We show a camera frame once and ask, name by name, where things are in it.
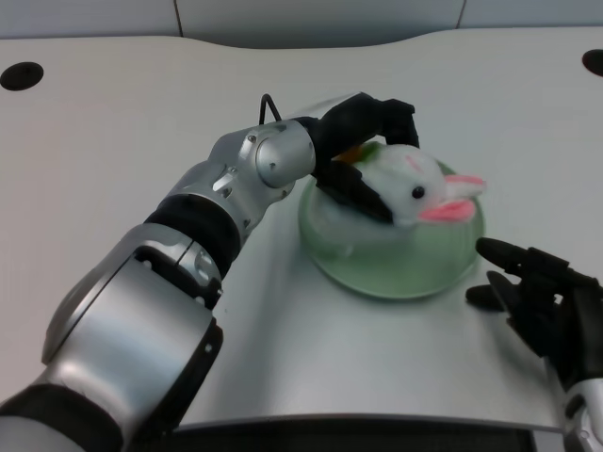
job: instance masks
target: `silver robot arm segment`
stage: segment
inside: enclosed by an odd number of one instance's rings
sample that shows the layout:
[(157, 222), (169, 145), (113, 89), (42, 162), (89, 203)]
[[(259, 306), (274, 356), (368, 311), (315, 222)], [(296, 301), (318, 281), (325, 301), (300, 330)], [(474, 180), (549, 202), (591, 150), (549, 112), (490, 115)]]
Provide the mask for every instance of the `silver robot arm segment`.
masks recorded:
[(296, 121), (222, 137), (61, 302), (46, 369), (0, 406), (0, 450), (123, 450), (177, 427), (220, 350), (222, 278), (314, 166)]

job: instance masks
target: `green bowl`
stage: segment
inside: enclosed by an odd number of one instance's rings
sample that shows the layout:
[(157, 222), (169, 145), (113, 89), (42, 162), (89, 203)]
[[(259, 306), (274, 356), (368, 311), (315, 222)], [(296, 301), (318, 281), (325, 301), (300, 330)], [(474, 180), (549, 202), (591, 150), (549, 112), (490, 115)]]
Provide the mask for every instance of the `green bowl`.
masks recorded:
[[(440, 163), (445, 174), (454, 174)], [(357, 247), (349, 257), (334, 252), (310, 225), (310, 181), (301, 195), (301, 243), (327, 276), (351, 290), (382, 299), (414, 299), (441, 292), (463, 278), (478, 257), (475, 242), (484, 236), (480, 204), (468, 222), (417, 225), (399, 243)]]

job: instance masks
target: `stuffed bunny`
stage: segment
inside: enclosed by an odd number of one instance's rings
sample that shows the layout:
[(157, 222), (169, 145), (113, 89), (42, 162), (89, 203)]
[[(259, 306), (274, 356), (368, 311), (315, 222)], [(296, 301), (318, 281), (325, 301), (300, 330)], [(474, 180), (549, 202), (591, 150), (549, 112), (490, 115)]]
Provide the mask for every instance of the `stuffed bunny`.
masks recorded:
[(393, 224), (381, 223), (343, 206), (319, 189), (309, 199), (310, 227), (336, 253), (350, 255), (356, 245), (400, 241), (418, 223), (469, 221), (475, 215), (470, 198), (485, 189), (475, 176), (445, 176), (437, 161), (406, 145), (378, 145), (355, 166), (363, 181), (392, 211)]

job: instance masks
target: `bunny eye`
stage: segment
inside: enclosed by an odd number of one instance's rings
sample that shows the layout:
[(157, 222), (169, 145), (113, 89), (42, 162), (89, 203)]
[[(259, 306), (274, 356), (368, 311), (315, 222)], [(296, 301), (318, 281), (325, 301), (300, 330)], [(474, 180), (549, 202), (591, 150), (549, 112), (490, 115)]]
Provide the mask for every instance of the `bunny eye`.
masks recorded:
[(416, 200), (420, 200), (424, 196), (425, 196), (425, 188), (423, 188), (422, 186), (416, 186), (413, 189), (413, 198), (415, 198)]

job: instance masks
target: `black cable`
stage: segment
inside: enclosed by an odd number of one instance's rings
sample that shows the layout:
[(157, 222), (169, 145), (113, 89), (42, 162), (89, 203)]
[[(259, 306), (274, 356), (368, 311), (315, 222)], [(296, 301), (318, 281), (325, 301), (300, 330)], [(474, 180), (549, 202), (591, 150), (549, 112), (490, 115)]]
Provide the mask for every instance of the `black cable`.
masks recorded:
[(276, 121), (280, 121), (281, 115), (279, 113), (279, 110), (277, 110), (274, 101), (272, 101), (272, 98), (269, 94), (264, 94), (262, 96), (262, 100), (260, 101), (260, 125), (263, 125), (264, 120), (266, 119), (266, 104), (268, 104), (268, 106), (270, 107), (270, 112), (272, 113), (274, 119)]

